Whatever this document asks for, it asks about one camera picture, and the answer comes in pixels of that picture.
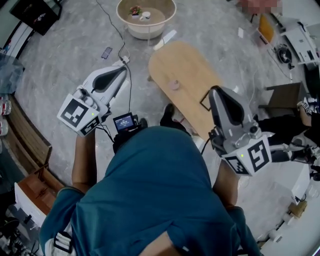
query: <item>tiled floor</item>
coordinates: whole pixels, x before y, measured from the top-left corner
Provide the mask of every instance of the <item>tiled floor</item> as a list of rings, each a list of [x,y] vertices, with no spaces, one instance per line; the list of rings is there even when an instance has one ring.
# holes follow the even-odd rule
[[[99,1],[109,11],[113,23],[122,29],[123,24],[115,12],[118,1]],[[164,33],[175,29],[177,35],[172,40],[182,40],[198,48],[217,71],[224,86],[236,89],[248,101],[252,99],[250,107],[254,113],[258,112],[258,104],[269,100],[270,92],[264,87],[290,83],[286,77],[290,73],[287,66],[280,65],[285,76],[269,56],[267,48],[258,47],[253,40],[255,27],[233,3],[177,0],[176,4],[176,15]],[[243,38],[238,37],[239,27],[244,30]],[[146,79],[153,49],[146,41],[133,38],[127,31],[124,35],[131,54],[131,111],[147,118],[149,125],[157,125],[169,100],[156,84]],[[16,97],[34,125],[52,144],[50,170],[67,184],[71,183],[76,134],[58,121],[57,113],[67,94],[82,84],[92,71],[117,61],[121,46],[119,35],[95,0],[65,0],[60,20],[45,36],[34,34],[20,57],[26,70]],[[107,60],[101,58],[106,47],[113,48]],[[300,66],[292,71],[292,77],[293,82],[303,80]],[[128,99],[127,87],[112,105],[114,116],[127,111]],[[116,130],[112,117],[106,124],[114,136]],[[114,155],[109,138],[100,130],[97,131],[96,154],[100,180]],[[204,158],[213,180],[219,162],[216,156],[208,146]],[[247,187],[243,184],[239,189],[238,204],[244,208],[256,238],[273,229],[288,206],[273,186],[272,176],[277,165],[269,169],[251,178]]]

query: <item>person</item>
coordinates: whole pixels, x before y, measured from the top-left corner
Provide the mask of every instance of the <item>person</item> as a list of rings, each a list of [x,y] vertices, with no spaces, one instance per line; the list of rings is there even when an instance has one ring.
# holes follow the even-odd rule
[[[41,227],[44,251],[71,226],[78,256],[233,256],[240,246],[261,255],[235,206],[238,177],[222,161],[212,188],[204,159],[173,114],[169,104],[161,126],[119,143],[98,183],[95,132],[77,137],[72,187],[58,193]]]
[[[239,4],[251,14],[272,13],[282,6],[281,0],[239,0]]]
[[[264,120],[255,118],[262,132],[274,133],[268,138],[270,146],[289,145],[294,136],[304,131],[304,136],[312,140],[318,147],[320,146],[320,136],[318,135],[320,114],[313,112],[312,115],[308,115],[302,105],[298,107],[298,110],[299,116],[284,115]]]

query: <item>wooden panel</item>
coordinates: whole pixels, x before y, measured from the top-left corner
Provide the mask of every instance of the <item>wooden panel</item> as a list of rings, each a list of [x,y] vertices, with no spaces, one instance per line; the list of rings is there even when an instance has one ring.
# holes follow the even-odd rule
[[[301,83],[290,83],[276,86],[271,99],[269,108],[296,108],[299,101]]]
[[[150,58],[149,74],[181,111],[205,141],[214,128],[211,111],[200,105],[201,99],[221,80],[197,49],[181,41],[166,44]],[[178,80],[180,87],[172,90],[168,83]]]
[[[10,95],[9,99],[12,103],[12,110],[7,120],[13,133],[30,157],[39,166],[45,165],[49,160],[52,146],[31,123],[16,98]]]
[[[29,186],[29,182],[33,183],[34,180],[37,180],[37,177],[32,174],[31,176],[28,176],[24,180],[20,181],[18,183],[18,186],[22,189],[25,195],[35,204],[35,206],[39,208],[41,212],[43,212],[45,215],[48,215],[51,208],[49,208],[47,204],[44,203],[41,200],[41,198],[39,198],[40,195],[38,193],[35,193]]]
[[[18,186],[45,215],[50,212],[58,191],[64,187],[46,168],[30,174]]]
[[[49,188],[55,191],[55,193],[58,193],[59,190],[64,187],[64,185],[46,168],[42,168],[39,172],[41,181],[45,182],[49,186]]]
[[[6,141],[8,142],[10,149],[14,153],[15,157],[23,168],[31,174],[35,170],[39,169],[38,164],[32,159],[28,154],[25,148],[22,146],[11,127],[9,126],[8,134],[5,136]]]

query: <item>cable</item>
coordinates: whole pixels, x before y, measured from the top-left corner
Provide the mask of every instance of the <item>cable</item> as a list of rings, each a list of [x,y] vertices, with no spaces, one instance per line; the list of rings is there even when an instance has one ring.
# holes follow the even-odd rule
[[[118,57],[120,58],[120,53],[121,51],[124,49],[126,49],[126,51],[128,52],[128,59],[130,59],[130,51],[128,50],[128,48],[126,47],[126,43],[125,43],[125,26],[123,25],[123,29],[122,29],[122,47],[120,48],[119,52],[118,52]]]
[[[204,144],[204,146],[202,148],[202,151],[201,151],[201,155],[204,153],[206,145],[208,144],[209,141],[210,141],[210,138],[208,138],[207,141],[205,142],[205,144]]]
[[[108,135],[108,137],[112,141],[112,143],[115,143],[115,141],[112,139],[111,135],[106,131],[106,129],[102,125],[100,125],[100,127],[96,127],[96,129],[103,130]]]
[[[95,0],[96,1],[96,3],[100,6],[100,8],[101,8],[101,10],[106,14],[106,15],[108,15],[108,17],[109,17],[109,21],[110,21],[110,24],[115,28],[115,30],[118,32],[118,34],[119,34],[119,36],[121,37],[121,39],[123,39],[123,37],[122,37],[122,35],[121,35],[121,33],[119,32],[119,30],[116,28],[116,26],[112,23],[112,20],[111,20],[111,17],[110,17],[110,15],[109,15],[109,13],[107,13],[106,11],[105,11],[105,9],[102,7],[102,5],[98,2],[98,0]]]
[[[123,50],[123,48],[126,49],[126,51],[128,52],[128,55],[130,58],[130,52],[129,50],[127,49],[126,47],[126,43],[125,43],[125,26],[123,26],[123,30],[122,30],[122,34],[119,32],[119,30],[116,28],[116,26],[112,23],[111,21],[111,17],[109,15],[109,13],[107,13],[105,11],[105,9],[102,7],[102,5],[98,2],[98,0],[95,0],[96,3],[100,6],[101,10],[108,16],[109,18],[109,21],[110,21],[110,24],[115,28],[115,30],[118,32],[120,38],[122,39],[122,47],[120,48],[120,50],[118,51],[118,57],[119,59],[122,61],[122,63],[125,65],[125,67],[128,69],[129,71],[129,76],[130,76],[130,94],[129,94],[129,110],[128,110],[128,113],[130,112],[130,108],[131,108],[131,92],[132,92],[132,77],[131,77],[131,70],[129,68],[129,66],[127,65],[127,63],[124,61],[124,59],[121,57],[120,53],[121,51]]]
[[[127,63],[124,63],[126,68],[129,70],[129,77],[130,77],[130,93],[129,93],[129,110],[128,113],[130,113],[130,107],[131,107],[131,91],[132,91],[132,78],[131,78],[131,70]]]
[[[307,194],[304,194],[304,199],[299,199],[297,196],[295,197],[295,199],[299,202],[304,202],[306,201],[306,198],[307,198]]]
[[[32,253],[33,253],[33,251],[34,251],[34,247],[35,247],[35,245],[36,245],[36,240],[34,240],[34,242],[33,242],[32,249],[31,249],[31,254],[32,254]]]
[[[247,100],[249,100],[248,95],[246,94],[246,87],[245,87],[245,84],[244,84],[244,79],[243,79],[243,77],[242,77],[241,66],[240,66],[239,60],[238,60],[237,55],[234,53],[233,50],[232,50],[232,52],[233,52],[233,56],[234,56],[234,58],[235,58],[235,60],[236,60],[236,63],[238,64],[238,68],[239,68],[239,72],[240,72],[240,77],[241,77],[241,84],[242,84],[242,87],[243,87],[243,92],[245,93],[245,96],[246,96]]]
[[[287,76],[283,70],[281,69],[281,67],[279,66],[278,62],[274,59],[274,57],[272,57],[272,55],[270,54],[269,50],[266,50],[268,52],[268,54],[270,55],[271,59],[273,59],[273,61],[275,62],[275,64],[278,66],[278,68],[280,69],[280,71],[282,72],[282,74],[284,74],[285,77],[289,78],[290,81],[292,80],[289,76]]]
[[[253,93],[252,93],[251,99],[249,100],[249,105],[250,105],[251,101],[254,99],[254,96],[255,96],[255,90],[256,90],[256,87],[255,87],[255,75],[256,75],[258,69],[259,69],[259,68],[256,69],[256,71],[254,72],[254,74],[253,74],[253,76],[252,76]]]
[[[111,135],[111,132],[109,131],[109,128],[106,124],[101,124],[101,126],[105,126],[105,128],[108,130],[109,134]]]
[[[32,252],[32,251],[31,251],[31,253],[32,253],[33,255],[36,255],[36,253],[39,251],[39,247],[40,247],[40,242],[38,241],[38,248],[36,249],[35,252]]]

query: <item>black shoe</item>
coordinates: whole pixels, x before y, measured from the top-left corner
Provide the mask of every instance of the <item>black shoe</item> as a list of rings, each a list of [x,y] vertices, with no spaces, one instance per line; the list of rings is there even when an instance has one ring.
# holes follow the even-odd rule
[[[145,118],[141,118],[139,121],[139,125],[141,125],[141,128],[148,128],[148,121]]]
[[[175,106],[172,103],[169,103],[168,105],[166,105],[166,107],[164,108],[164,114],[163,116],[170,116],[170,118],[172,119],[172,117],[175,114]]]
[[[259,122],[259,118],[258,118],[258,115],[257,115],[257,114],[255,114],[255,115],[253,116],[253,120],[255,120],[257,123]]]

